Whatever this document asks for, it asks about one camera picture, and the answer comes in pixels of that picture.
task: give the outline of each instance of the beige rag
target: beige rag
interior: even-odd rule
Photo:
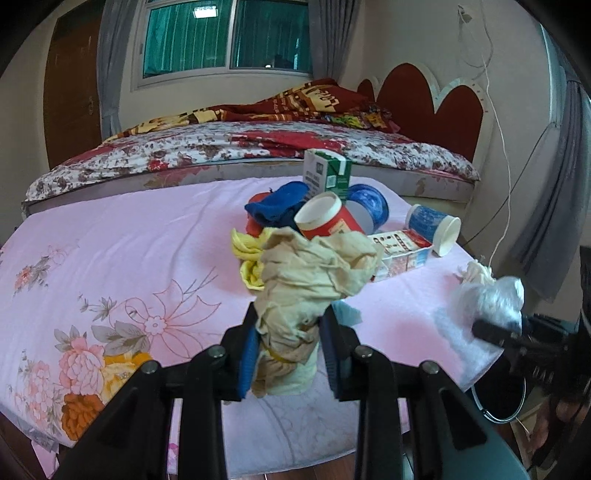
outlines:
[[[257,397],[297,395],[316,374],[318,317],[332,301],[361,291],[382,252],[359,232],[308,240],[289,227],[274,231],[264,250],[265,288],[254,302],[261,350],[252,391]]]

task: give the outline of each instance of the floral bedsheet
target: floral bedsheet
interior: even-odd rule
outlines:
[[[355,163],[399,170],[438,170],[477,181],[461,155],[399,134],[306,122],[212,122],[110,141],[41,176],[26,202],[39,202],[105,180],[218,161],[303,158],[328,148]]]
[[[240,323],[253,297],[232,255],[244,204],[295,177],[217,181],[77,202],[36,213],[0,249],[0,411],[35,442],[72,446],[138,366],[187,361]],[[409,205],[381,183],[390,218]],[[462,388],[498,357],[446,317],[454,276],[471,257],[458,246],[420,269],[369,284],[347,302],[360,340],[393,361],[439,362]],[[454,330],[454,335],[445,332]],[[330,391],[323,360],[293,397],[223,406],[231,478],[299,468],[355,448],[358,407]],[[169,472],[176,472],[180,410]],[[404,430],[408,417],[401,410]]]

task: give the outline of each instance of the light blue fabric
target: light blue fabric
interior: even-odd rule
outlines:
[[[339,322],[339,325],[352,327],[353,325],[363,322],[361,319],[361,312],[358,309],[354,309],[352,306],[347,305],[343,300],[334,301],[331,305],[335,313],[336,321]]]

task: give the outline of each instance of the pink bedsheet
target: pink bedsheet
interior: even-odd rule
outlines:
[[[295,179],[149,190],[29,217],[0,256],[0,410],[46,448],[71,446],[85,427],[72,412],[95,416],[141,361],[176,364],[218,342],[252,300],[230,250],[230,229],[244,229],[243,205],[253,194]],[[384,228],[400,228],[409,205],[382,184],[359,180],[386,196],[391,216]],[[398,362],[436,360],[469,387],[498,357],[468,345],[444,312],[469,260],[455,246],[419,270],[366,286],[348,300],[363,314],[361,341]],[[248,395],[224,406],[231,477],[353,450],[358,407],[332,398],[322,362],[303,395]],[[405,410],[402,423],[408,429]]]

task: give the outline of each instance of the cardboard box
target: cardboard box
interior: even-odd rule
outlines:
[[[408,270],[422,267],[433,246],[414,230],[375,233],[368,238],[384,249],[382,261],[372,277],[372,282],[385,280]]]
[[[351,178],[351,161],[330,150],[311,148],[304,154],[303,180],[310,188],[306,200],[334,192],[345,202]]]

